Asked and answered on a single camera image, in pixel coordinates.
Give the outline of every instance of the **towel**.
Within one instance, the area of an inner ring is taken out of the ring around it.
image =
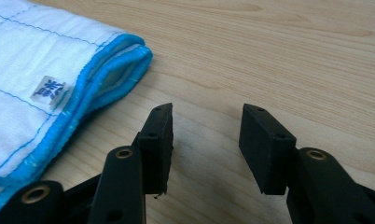
[[[0,0],[0,208],[37,180],[78,123],[125,96],[152,59],[142,38],[24,0]]]

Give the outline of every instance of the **folded towel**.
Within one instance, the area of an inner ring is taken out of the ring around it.
[[[0,0],[0,208],[43,173],[80,120],[125,96],[143,39],[64,10]]]

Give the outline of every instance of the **folded cloth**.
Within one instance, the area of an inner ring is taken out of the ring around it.
[[[37,180],[80,120],[125,96],[143,39],[64,10],[0,0],[0,208]]]

